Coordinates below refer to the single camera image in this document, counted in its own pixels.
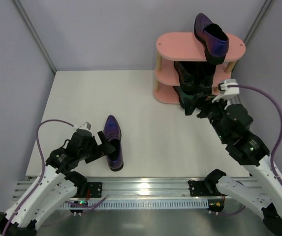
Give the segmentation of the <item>green metallic shoe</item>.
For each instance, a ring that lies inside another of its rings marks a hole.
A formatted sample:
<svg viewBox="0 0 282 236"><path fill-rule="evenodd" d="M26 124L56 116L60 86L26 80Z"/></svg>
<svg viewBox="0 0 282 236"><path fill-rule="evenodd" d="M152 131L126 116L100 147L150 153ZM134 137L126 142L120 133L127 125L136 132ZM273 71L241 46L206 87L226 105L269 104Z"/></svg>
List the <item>green metallic shoe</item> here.
<svg viewBox="0 0 282 236"><path fill-rule="evenodd" d="M183 108L184 110L193 108L193 100L195 98L195 95L185 93L180 86L174 86L173 89L178 95L178 100L181 108Z"/></svg>

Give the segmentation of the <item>purple shoe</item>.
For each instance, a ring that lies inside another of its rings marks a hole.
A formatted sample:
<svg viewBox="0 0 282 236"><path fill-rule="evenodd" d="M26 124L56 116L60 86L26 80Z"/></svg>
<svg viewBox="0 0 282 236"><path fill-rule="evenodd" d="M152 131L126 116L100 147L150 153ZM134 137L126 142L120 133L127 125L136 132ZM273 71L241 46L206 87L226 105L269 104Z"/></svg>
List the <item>purple shoe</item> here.
<svg viewBox="0 0 282 236"><path fill-rule="evenodd" d="M113 115L109 115L103 133L107 138L107 141L115 148L115 151L107 155L108 167L111 171L120 171L124 166L123 154L122 154L122 133L116 118Z"/></svg>
<svg viewBox="0 0 282 236"><path fill-rule="evenodd" d="M229 38L222 28L205 14L199 13L194 22L194 35L204 46L206 61L212 65L222 64L229 50Z"/></svg>

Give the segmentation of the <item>black glossy shoe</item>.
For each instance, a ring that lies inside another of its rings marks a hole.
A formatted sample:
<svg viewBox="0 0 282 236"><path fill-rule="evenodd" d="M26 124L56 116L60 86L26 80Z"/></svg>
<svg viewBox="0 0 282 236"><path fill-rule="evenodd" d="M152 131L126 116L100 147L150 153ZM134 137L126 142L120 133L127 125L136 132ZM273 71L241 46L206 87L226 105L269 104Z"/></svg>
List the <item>black glossy shoe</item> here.
<svg viewBox="0 0 282 236"><path fill-rule="evenodd" d="M216 72L216 65L208 62L200 62L198 64L198 82L196 91L203 94L212 93L212 85L214 74Z"/></svg>
<svg viewBox="0 0 282 236"><path fill-rule="evenodd" d="M178 73L182 91L188 95L193 95L196 86L197 63L190 61L174 61L173 65Z"/></svg>

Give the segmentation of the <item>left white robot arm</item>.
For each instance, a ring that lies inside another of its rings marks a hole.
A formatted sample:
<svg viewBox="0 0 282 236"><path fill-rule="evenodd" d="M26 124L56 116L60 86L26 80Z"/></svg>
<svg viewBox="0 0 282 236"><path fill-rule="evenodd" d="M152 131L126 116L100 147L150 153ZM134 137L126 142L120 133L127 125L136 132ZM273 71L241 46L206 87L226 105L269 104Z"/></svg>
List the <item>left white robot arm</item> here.
<svg viewBox="0 0 282 236"><path fill-rule="evenodd" d="M34 236L45 219L63 202L85 195L87 178L74 169L80 161L93 162L115 151L103 132L98 144L90 131L78 129L62 147L52 151L35 181L6 212L0 212L0 234Z"/></svg>

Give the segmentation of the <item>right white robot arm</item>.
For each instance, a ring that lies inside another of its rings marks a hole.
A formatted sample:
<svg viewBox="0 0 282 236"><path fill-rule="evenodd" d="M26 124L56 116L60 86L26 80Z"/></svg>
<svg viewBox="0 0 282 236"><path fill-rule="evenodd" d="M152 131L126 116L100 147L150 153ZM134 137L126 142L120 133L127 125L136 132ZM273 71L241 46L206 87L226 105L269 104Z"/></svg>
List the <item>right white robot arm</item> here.
<svg viewBox="0 0 282 236"><path fill-rule="evenodd" d="M183 108L186 115L200 110L197 117L209 120L228 154L256 179L264 193L248 189L219 169L210 172L200 185L190 180L190 186L213 196L232 197L259 216L270 232L282 236L282 175L275 173L266 145L250 131L253 119L244 106L199 94L193 100L185 99Z"/></svg>

